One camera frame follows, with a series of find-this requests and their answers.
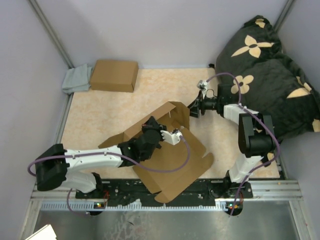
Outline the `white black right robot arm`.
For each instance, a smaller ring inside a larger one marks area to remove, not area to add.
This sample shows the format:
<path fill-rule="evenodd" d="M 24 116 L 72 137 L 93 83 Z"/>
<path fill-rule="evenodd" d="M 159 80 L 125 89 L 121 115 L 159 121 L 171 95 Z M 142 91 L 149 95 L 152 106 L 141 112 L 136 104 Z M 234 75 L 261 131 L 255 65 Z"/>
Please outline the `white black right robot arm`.
<path fill-rule="evenodd" d="M 250 110 L 240 103 L 239 98 L 230 93 L 231 86 L 219 84 L 217 96 L 208 97 L 208 83 L 199 81 L 196 99 L 188 106 L 189 115 L 194 118 L 203 116 L 206 111 L 216 111 L 221 117 L 238 125 L 238 147 L 241 154 L 234 165 L 226 172 L 222 186 L 212 191 L 216 198 L 240 197 L 240 193 L 246 198 L 251 198 L 251 193 L 245 193 L 249 189 L 247 181 L 250 171 L 258 162 L 267 162 L 267 155 L 276 148 L 273 139 L 273 122 L 268 114 L 261 114 Z"/>

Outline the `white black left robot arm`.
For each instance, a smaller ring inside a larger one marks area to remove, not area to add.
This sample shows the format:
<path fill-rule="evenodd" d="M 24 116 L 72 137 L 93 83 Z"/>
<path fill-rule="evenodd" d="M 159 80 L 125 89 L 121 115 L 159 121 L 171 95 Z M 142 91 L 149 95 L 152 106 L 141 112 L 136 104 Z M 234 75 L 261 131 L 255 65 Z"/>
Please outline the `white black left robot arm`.
<path fill-rule="evenodd" d="M 84 170 L 141 167 L 143 161 L 152 157 L 155 149 L 161 148 L 161 142 L 174 146 L 183 138 L 178 129 L 169 132 L 153 116 L 142 124 L 141 130 L 139 137 L 106 148 L 71 150 L 64 149 L 61 143 L 54 144 L 32 163 L 35 167 L 37 190 L 45 192 L 65 187 L 97 199 L 104 192 L 101 177 L 95 172 L 84 173 Z"/>

